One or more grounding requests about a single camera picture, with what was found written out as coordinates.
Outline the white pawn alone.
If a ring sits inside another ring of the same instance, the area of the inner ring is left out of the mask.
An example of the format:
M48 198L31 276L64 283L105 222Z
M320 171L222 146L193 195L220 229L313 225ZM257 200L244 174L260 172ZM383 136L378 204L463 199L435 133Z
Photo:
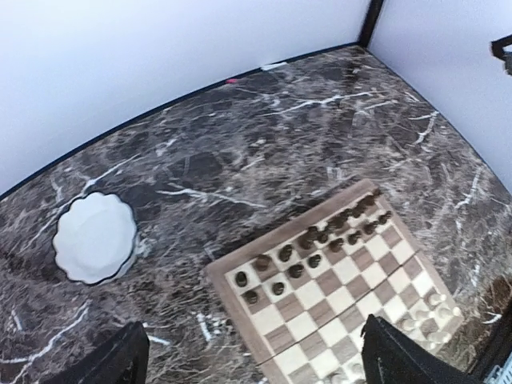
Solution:
M444 294L433 293L428 297L427 301L431 306L438 306L438 305L444 303L446 301L446 299L447 299L447 296Z

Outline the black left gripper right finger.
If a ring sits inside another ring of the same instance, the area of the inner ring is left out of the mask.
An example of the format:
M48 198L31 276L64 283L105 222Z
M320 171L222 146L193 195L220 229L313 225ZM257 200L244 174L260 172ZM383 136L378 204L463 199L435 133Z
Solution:
M421 348L384 318L369 315L362 336L363 368L369 384L476 382L475 378Z

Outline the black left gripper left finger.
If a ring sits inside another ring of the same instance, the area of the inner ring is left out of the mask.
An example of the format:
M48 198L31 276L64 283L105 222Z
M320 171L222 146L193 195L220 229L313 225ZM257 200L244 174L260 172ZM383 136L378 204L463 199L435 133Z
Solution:
M141 322L129 322L77 364L44 383L146 382L150 342Z

